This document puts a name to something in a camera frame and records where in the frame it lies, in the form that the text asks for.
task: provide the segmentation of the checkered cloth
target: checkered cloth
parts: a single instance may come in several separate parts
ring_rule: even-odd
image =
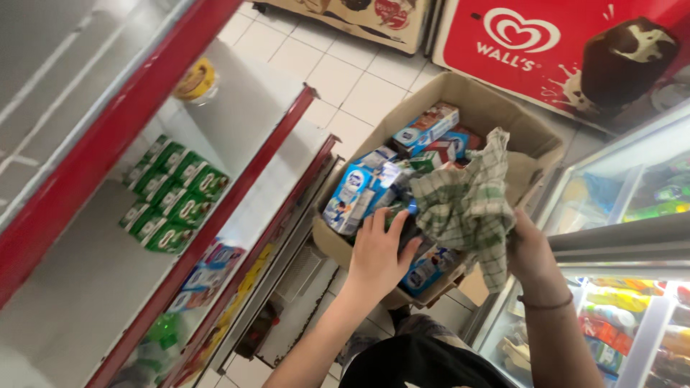
[[[467,155],[464,170],[436,170],[410,181],[417,226],[439,246],[467,252],[470,271],[478,261],[491,293],[505,286],[506,235],[515,226],[504,195],[509,137],[496,128],[483,151]]]

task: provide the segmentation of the heart logo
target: heart logo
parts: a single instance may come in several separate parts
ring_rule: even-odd
[[[525,52],[542,52],[552,48],[560,40],[560,31],[548,21],[530,19],[525,20],[519,13],[508,8],[494,8],[484,15],[484,28],[486,33],[501,46],[511,50],[527,50]],[[529,34],[529,39],[521,44],[513,44],[506,34],[506,29],[511,28],[516,34]],[[542,32],[548,34],[548,39],[542,38]]]

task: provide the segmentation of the white tile floor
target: white tile floor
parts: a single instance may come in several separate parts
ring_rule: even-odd
[[[305,117],[342,139],[334,152],[348,159],[385,114],[443,71],[421,55],[403,57],[369,41],[337,32],[306,19],[277,11],[259,14],[251,3],[220,32],[219,39],[245,55],[305,80],[321,97]],[[562,116],[519,99],[519,104],[545,119],[566,144],[562,164],[599,149],[605,136]],[[341,270],[312,320],[314,324],[342,288]],[[460,332],[476,306],[458,290],[444,295],[427,313],[448,328]],[[393,335],[393,323],[383,307],[377,308],[359,328],[381,338]],[[261,387],[271,368],[261,360],[235,356],[226,375],[207,371],[199,388]],[[334,364],[323,387],[337,387],[340,367]]]

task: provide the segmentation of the red shelf edge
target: red shelf edge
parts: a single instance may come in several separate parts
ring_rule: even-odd
[[[0,235],[0,309],[242,0],[197,0]]]
[[[182,359],[177,362],[175,368],[170,372],[168,378],[165,379],[165,381],[163,382],[163,384],[159,386],[159,388],[172,387],[173,383],[176,382],[176,380],[178,379],[178,374],[182,371],[184,365],[199,351],[199,349],[204,343],[204,340],[206,339],[206,336],[213,328],[213,325],[218,320],[218,317],[226,309],[228,303],[230,302],[230,299],[237,292],[239,284],[242,282],[246,274],[249,272],[251,267],[256,262],[261,252],[269,243],[269,240],[273,236],[273,233],[282,224],[284,218],[288,214],[290,214],[291,209],[299,199],[299,196],[304,193],[306,188],[313,181],[316,174],[318,174],[319,169],[323,165],[326,158],[331,154],[331,149],[335,145],[335,139],[336,137],[333,135],[328,136],[328,139],[326,139],[326,141],[324,142],[324,145],[322,146],[321,150],[319,150],[314,160],[311,162],[309,167],[302,175],[302,178],[300,178],[298,183],[295,185],[294,189],[285,199],[285,202],[283,202],[283,205],[281,206],[280,210],[278,210],[276,215],[271,220],[270,224],[266,227],[266,230],[264,231],[262,236],[257,241],[256,245],[248,254],[247,259],[244,260],[244,263],[242,263],[242,265],[237,270],[236,274],[234,275],[228,286],[223,290],[221,295],[218,297],[216,303],[209,310],[208,314],[206,314],[204,320],[201,321],[201,324],[192,335],[192,338],[188,341],[188,344],[182,354]]]
[[[273,158],[273,155],[278,151],[278,148],[292,132],[313,99],[313,89],[305,86],[295,100],[295,103],[283,117],[283,120],[278,123],[262,148],[237,178],[237,181],[230,188],[230,192],[218,204],[204,227],[199,230],[187,250],[170,270],[166,279],[163,280],[158,289],[153,293],[132,324],[124,331],[122,337],[106,356],[105,360],[103,360],[101,366],[86,385],[86,388],[104,388],[108,386],[108,383],[115,377],[122,365],[127,361],[129,355],[136,349],[141,339],[144,338],[149,327],[168,308],[201,255],[204,254],[208,245],[223,225],[225,225],[228,218],[230,218],[266,165]]]

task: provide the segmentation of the ice cream poster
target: ice cream poster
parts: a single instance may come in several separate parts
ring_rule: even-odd
[[[619,133],[690,97],[690,0],[459,0],[443,61]]]

